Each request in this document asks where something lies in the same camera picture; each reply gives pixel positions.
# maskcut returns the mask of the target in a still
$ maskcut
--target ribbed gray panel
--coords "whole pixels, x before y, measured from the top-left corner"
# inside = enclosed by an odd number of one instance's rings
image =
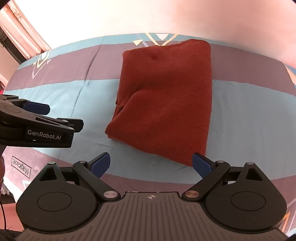
[[[239,234],[226,230],[204,213],[199,203],[185,202],[177,193],[127,193],[105,203],[83,228],[47,235],[25,230],[17,241],[284,241],[279,230]]]

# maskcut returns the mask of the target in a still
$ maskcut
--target pink curtain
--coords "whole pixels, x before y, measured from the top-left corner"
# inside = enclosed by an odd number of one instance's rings
[[[0,10],[0,27],[26,59],[51,48],[36,32],[14,0]]]

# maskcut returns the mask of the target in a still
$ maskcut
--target folded red garment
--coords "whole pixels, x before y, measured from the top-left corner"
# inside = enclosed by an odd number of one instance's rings
[[[125,51],[108,137],[192,166],[193,153],[205,155],[207,145],[210,52],[195,39]]]

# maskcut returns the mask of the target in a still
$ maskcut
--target white wall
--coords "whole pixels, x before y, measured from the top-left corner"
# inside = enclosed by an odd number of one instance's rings
[[[16,3],[51,48],[103,35],[178,33],[228,42],[296,68],[296,4],[292,0],[16,0]]]
[[[0,44],[0,81],[3,82],[2,77],[4,77],[7,81],[10,80],[18,66],[18,62]]]

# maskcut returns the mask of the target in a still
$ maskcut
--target blue gripper pad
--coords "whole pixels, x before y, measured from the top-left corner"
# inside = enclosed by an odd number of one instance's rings
[[[202,178],[205,178],[213,171],[211,164],[197,154],[192,156],[192,167]]]
[[[48,104],[41,104],[32,101],[28,101],[23,104],[22,108],[38,115],[48,115],[50,112],[50,106]]]
[[[109,153],[106,153],[91,165],[90,171],[96,177],[101,178],[101,176],[109,169],[109,167],[110,167],[110,155]]]

